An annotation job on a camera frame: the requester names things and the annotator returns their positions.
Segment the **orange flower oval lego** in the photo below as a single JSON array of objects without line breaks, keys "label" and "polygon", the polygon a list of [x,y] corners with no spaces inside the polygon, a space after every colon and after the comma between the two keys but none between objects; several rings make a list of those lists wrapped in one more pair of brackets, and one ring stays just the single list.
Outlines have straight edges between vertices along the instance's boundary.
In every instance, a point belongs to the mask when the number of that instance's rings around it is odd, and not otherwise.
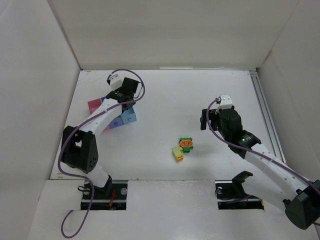
[{"label": "orange flower oval lego", "polygon": [[181,148],[191,148],[193,147],[193,140],[192,139],[180,139],[179,145]]}]

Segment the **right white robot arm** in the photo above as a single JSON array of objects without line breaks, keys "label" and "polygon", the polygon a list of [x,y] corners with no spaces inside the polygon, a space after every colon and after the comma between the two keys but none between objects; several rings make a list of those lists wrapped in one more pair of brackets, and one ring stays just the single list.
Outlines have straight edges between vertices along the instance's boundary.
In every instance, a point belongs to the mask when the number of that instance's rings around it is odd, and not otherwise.
[{"label": "right white robot arm", "polygon": [[254,196],[283,211],[301,230],[316,225],[320,218],[320,181],[311,181],[285,165],[254,134],[243,129],[233,105],[201,111],[200,129],[209,128],[229,149],[258,168],[275,185],[258,183],[254,174],[242,171],[232,179],[235,198]]}]

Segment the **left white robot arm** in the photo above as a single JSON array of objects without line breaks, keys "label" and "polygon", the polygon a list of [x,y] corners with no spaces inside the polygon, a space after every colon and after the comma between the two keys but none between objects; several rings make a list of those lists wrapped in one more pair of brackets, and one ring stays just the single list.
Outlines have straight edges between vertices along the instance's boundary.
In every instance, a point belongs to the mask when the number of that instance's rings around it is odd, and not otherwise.
[{"label": "left white robot arm", "polygon": [[59,159],[72,169],[81,171],[97,188],[106,188],[110,176],[98,163],[99,154],[96,137],[134,102],[139,82],[115,74],[107,81],[111,87],[99,107],[77,127],[67,126],[63,130]]}]

